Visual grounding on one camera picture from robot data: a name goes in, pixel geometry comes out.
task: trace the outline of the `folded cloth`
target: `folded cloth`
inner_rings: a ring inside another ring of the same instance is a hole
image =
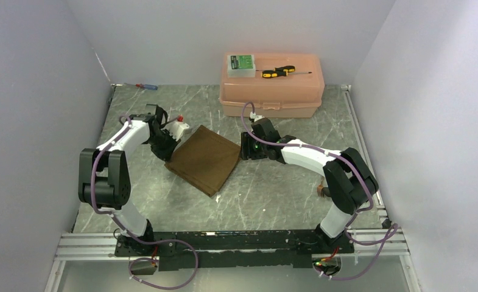
[[[165,167],[208,196],[223,186],[239,162],[241,147],[200,126]]]

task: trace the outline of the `green label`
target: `green label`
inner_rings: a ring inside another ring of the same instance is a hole
[[[230,56],[232,69],[253,69],[251,55]]]

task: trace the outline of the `white wall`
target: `white wall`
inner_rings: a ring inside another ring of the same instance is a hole
[[[403,1],[353,83],[424,291],[478,291],[478,1]]]
[[[0,291],[43,291],[110,89],[65,1],[0,0]]]
[[[395,0],[68,0],[113,83],[218,84],[225,52],[304,52],[350,84]]]

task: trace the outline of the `gray marble surface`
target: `gray marble surface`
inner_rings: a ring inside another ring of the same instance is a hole
[[[244,130],[240,118],[223,115],[218,85],[165,85],[157,91],[118,86],[100,142],[120,129],[119,115],[143,113],[146,103],[159,104],[169,116],[182,114],[192,129],[204,125],[240,145],[240,133]],[[319,147],[343,150],[359,148],[351,119],[340,87],[328,85],[323,103],[312,118],[271,120],[282,136],[291,134]],[[316,194],[319,175],[268,159],[240,161],[211,198],[168,171],[146,145],[127,160],[131,200],[156,231],[313,229],[332,204],[329,198]],[[362,213],[353,227],[381,225],[373,210]],[[114,229],[116,226],[108,216],[95,215],[88,204],[81,205],[74,232]]]

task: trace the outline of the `toolbox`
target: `toolbox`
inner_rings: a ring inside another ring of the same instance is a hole
[[[254,77],[228,77],[230,55],[254,55]],[[311,74],[263,78],[262,70],[294,66]],[[255,104],[257,114],[265,117],[312,117],[321,105],[325,81],[319,58],[313,54],[226,53],[223,58],[219,101],[226,116],[241,115],[245,102]],[[251,108],[244,112],[249,116]]]

